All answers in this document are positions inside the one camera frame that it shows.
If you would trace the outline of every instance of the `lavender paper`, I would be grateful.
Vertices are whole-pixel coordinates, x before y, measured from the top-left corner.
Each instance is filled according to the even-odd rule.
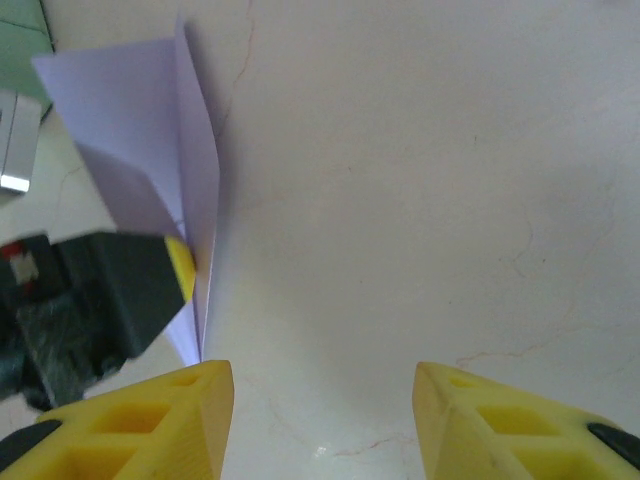
[[[184,23],[173,38],[33,63],[118,228],[182,236],[193,249],[194,302],[166,333],[185,364],[201,361],[220,174]]]

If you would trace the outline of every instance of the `paper airplane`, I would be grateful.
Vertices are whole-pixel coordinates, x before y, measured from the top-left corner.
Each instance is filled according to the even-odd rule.
[[[171,38],[33,64],[117,227],[177,235],[193,249],[194,301],[166,333],[186,365],[201,361],[220,172],[184,22]]]

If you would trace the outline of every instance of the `yellow plastic part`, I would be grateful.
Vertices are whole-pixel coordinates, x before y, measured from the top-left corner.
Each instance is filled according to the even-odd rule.
[[[193,287],[196,283],[196,267],[193,256],[189,247],[181,240],[174,237],[164,237],[164,241],[186,303],[191,300]]]
[[[638,471],[586,428],[597,415],[435,363],[413,411],[429,480],[627,480]]]
[[[205,362],[67,405],[62,426],[0,480],[220,478],[233,409],[228,362]]]

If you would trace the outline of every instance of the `white marble floor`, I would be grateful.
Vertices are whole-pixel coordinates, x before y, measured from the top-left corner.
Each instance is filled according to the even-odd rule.
[[[45,3],[60,49],[191,21],[224,182],[223,478],[424,478],[419,360],[640,433],[640,4]],[[32,188],[1,240],[110,224],[55,117]],[[161,339],[110,385],[177,365]]]

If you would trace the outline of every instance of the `yellow tip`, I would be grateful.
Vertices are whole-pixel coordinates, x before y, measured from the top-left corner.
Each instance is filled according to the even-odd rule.
[[[174,237],[165,237],[167,252],[173,264],[173,270],[182,289],[184,301],[188,302],[193,296],[193,288],[196,283],[196,266],[189,247],[181,240]]]

